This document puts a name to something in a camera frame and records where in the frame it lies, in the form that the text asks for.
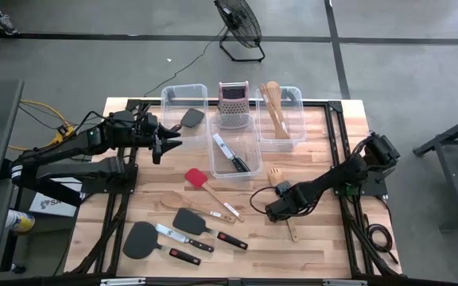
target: electric fan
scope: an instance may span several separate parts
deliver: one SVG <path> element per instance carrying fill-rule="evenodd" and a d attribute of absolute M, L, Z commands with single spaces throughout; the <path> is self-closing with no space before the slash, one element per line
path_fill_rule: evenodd
<path fill-rule="evenodd" d="M 261 62 L 265 58 L 265 54 L 261 48 L 261 28 L 258 20 L 255 18 L 252 9 L 248 6 L 245 0 L 215 0 L 215 6 L 219 10 L 223 22 L 227 29 L 222 39 L 220 39 L 220 48 L 231 58 L 237 62 Z M 227 38 L 227 34 L 231 33 L 236 40 L 246 48 L 259 48 L 262 57 L 258 59 L 235 59 L 223 46 L 223 42 Z"/>

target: shoe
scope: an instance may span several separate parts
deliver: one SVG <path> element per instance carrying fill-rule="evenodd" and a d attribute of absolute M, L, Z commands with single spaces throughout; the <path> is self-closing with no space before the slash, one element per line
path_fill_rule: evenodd
<path fill-rule="evenodd" d="M 15 35 L 18 34 L 19 31 L 15 29 L 14 24 L 10 21 L 10 16 L 6 14 L 0 14 L 0 29 L 5 31 L 6 35 Z"/>

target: cheese grater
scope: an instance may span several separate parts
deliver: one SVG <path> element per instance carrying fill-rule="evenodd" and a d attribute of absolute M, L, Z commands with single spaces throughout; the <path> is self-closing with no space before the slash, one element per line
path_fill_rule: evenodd
<path fill-rule="evenodd" d="M 218 125 L 223 129 L 238 129 L 248 125 L 250 113 L 248 81 L 244 83 L 219 83 Z"/>

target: wooden spoon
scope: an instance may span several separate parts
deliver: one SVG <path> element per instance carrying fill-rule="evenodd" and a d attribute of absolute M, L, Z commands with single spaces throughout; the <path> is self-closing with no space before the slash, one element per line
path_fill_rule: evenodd
<path fill-rule="evenodd" d="M 200 211 L 203 214 L 206 215 L 211 215 L 212 217 L 222 219 L 223 221 L 230 222 L 230 223 L 235 223 L 236 222 L 236 217 L 232 215 L 227 215 L 227 214 L 221 214 L 217 211 L 210 211 L 207 208 L 201 207 L 191 201 L 189 201 L 187 198 L 184 196 L 176 193 L 175 191 L 167 191 L 162 195 L 161 201 L 164 205 L 167 207 L 172 207 L 172 208 L 189 208 L 193 209 L 196 211 Z"/>
<path fill-rule="evenodd" d="M 272 99 L 271 102 L 273 103 L 275 112 L 277 113 L 278 121 L 285 133 L 288 133 L 287 127 L 285 126 L 284 115 L 282 114 L 282 90 L 280 89 L 280 85 L 277 82 L 271 81 L 266 84 L 266 89 L 268 90 L 269 97 Z"/>
<path fill-rule="evenodd" d="M 270 114 L 271 121 L 274 123 L 275 128 L 275 138 L 277 139 L 289 139 L 289 135 L 282 129 L 280 123 L 278 122 L 277 115 L 275 114 L 274 104 L 271 102 L 273 99 L 268 95 L 268 90 L 264 84 L 259 84 L 259 90 L 261 91 L 262 99 L 266 104 L 268 113 Z"/>
<path fill-rule="evenodd" d="M 278 184 L 285 181 L 284 173 L 282 173 L 282 170 L 279 168 L 271 168 L 268 171 L 268 180 L 270 184 L 275 187 Z M 287 222 L 287 227 L 289 228 L 289 232 L 291 233 L 291 238 L 293 239 L 293 242 L 300 241 L 300 238 L 298 237 L 298 232 L 296 231 L 296 225 L 293 222 L 293 218 L 286 219 L 285 222 Z"/>

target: fan stand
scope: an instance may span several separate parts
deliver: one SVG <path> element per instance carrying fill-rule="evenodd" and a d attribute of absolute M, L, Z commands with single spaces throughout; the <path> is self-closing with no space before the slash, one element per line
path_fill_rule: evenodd
<path fill-rule="evenodd" d="M 224 42 L 227 38 L 227 35 L 229 33 L 229 29 L 226 29 L 226 32 L 223 34 L 222 36 L 222 39 L 220 39 L 219 41 L 219 44 L 220 44 L 220 48 L 231 58 L 232 61 L 235 61 L 235 62 L 259 62 L 261 63 L 262 60 L 264 60 L 264 58 L 266 57 L 266 55 L 264 54 L 264 52 L 262 51 L 262 48 L 261 48 L 261 45 L 258 44 L 258 48 L 259 48 L 259 51 L 261 51 L 261 54 L 262 54 L 262 57 L 259 58 L 259 59 L 245 59 L 245 60 L 240 60 L 240 59 L 235 59 L 223 46 L 222 42 Z"/>

